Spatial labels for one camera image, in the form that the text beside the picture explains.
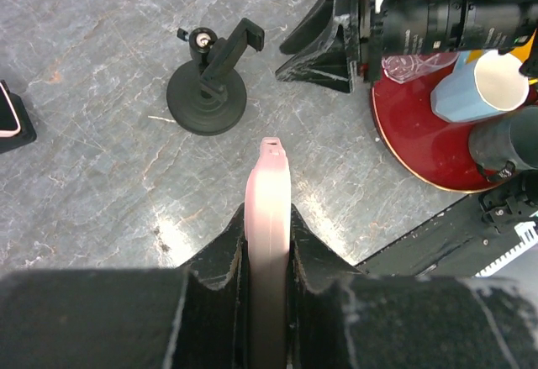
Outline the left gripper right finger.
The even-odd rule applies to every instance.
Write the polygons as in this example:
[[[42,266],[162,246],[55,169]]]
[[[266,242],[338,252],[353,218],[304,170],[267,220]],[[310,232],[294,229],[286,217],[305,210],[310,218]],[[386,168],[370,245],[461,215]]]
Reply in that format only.
[[[291,368],[534,368],[537,298],[508,278],[368,275],[291,215]]]

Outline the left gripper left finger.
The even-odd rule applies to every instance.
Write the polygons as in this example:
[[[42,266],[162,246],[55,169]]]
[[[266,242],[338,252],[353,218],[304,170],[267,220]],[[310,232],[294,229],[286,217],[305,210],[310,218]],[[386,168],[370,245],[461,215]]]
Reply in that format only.
[[[243,368],[244,212],[175,268],[16,271],[1,281],[4,368]]]

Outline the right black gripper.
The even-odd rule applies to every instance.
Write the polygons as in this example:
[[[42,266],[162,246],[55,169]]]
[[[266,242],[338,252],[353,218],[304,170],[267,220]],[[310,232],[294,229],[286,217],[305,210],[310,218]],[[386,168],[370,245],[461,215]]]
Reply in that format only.
[[[293,55],[276,70],[280,82],[305,82],[353,92],[355,79],[381,77],[382,0],[351,0],[351,15],[332,15],[333,0],[317,0],[279,50]]]

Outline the black round base phone holder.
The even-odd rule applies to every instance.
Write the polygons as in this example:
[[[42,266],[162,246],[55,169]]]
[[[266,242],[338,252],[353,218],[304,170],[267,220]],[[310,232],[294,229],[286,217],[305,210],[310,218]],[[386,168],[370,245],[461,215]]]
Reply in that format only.
[[[243,18],[227,39],[206,27],[190,32],[178,29],[177,38],[189,44],[191,60],[179,66],[168,82],[171,116],[192,134],[229,131],[239,123],[247,104],[245,84],[235,66],[247,47],[263,50],[264,29]]]

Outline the pink case smartphone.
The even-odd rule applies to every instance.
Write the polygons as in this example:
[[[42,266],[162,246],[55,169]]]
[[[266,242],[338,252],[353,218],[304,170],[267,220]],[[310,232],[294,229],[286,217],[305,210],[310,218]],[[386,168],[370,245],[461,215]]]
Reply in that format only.
[[[284,368],[291,175],[281,141],[266,137],[245,189],[249,259],[249,368]]]
[[[21,123],[9,96],[9,90],[4,80],[1,80],[0,98],[0,137],[11,138],[21,131]]]

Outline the black folding phone stand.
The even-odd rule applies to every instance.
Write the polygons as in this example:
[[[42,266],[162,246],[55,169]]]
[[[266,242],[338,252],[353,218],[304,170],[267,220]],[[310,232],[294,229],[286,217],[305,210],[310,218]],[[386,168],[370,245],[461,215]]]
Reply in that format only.
[[[37,134],[20,96],[1,95],[1,153],[36,141]]]

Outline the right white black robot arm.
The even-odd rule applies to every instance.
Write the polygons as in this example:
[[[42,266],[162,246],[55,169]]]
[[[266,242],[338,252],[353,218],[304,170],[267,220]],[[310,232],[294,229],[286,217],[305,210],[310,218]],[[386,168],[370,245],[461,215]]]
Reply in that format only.
[[[382,60],[469,50],[500,54],[537,40],[537,0],[318,0],[281,44],[281,82],[352,92]]]

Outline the clear glass cup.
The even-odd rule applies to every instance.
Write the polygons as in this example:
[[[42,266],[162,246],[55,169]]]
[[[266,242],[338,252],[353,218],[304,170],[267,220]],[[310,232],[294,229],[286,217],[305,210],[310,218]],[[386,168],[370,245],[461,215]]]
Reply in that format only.
[[[382,68],[390,80],[404,84],[427,76],[457,61],[455,52],[431,55],[393,55],[382,58]]]

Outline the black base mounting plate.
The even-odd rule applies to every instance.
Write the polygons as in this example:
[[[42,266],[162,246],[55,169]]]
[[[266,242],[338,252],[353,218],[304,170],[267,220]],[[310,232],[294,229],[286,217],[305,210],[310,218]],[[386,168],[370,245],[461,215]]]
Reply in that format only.
[[[536,223],[537,174],[471,194],[356,265],[378,276],[475,277],[520,242],[514,227]]]

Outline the red round tray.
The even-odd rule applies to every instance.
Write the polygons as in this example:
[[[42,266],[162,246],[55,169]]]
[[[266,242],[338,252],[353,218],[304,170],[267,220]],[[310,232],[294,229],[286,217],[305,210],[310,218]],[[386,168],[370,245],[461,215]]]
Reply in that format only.
[[[468,150],[474,123],[448,123],[433,114],[430,94],[450,75],[446,67],[411,82],[383,76],[372,88],[377,130],[396,159],[413,175],[441,190],[474,193],[503,181],[495,169],[480,172]]]

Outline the light blue white mug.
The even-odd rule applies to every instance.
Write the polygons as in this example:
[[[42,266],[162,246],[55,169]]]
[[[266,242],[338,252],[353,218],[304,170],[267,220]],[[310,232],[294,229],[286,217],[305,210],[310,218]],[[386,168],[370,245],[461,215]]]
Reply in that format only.
[[[430,94],[432,113],[448,123],[470,123],[514,111],[530,91],[521,66],[516,56],[496,50],[458,66]]]

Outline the yellow cup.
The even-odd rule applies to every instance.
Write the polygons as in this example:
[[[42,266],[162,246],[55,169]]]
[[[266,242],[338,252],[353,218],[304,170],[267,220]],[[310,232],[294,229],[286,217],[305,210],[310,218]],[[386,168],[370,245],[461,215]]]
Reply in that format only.
[[[518,58],[521,62],[524,62],[527,60],[527,58],[530,55],[531,47],[533,45],[535,38],[535,33],[531,36],[529,41],[522,46],[515,47],[513,50],[510,51],[510,54]],[[484,50],[473,50],[469,53],[469,55],[466,55],[464,58],[464,63],[468,64],[479,57],[481,57],[484,53]]]

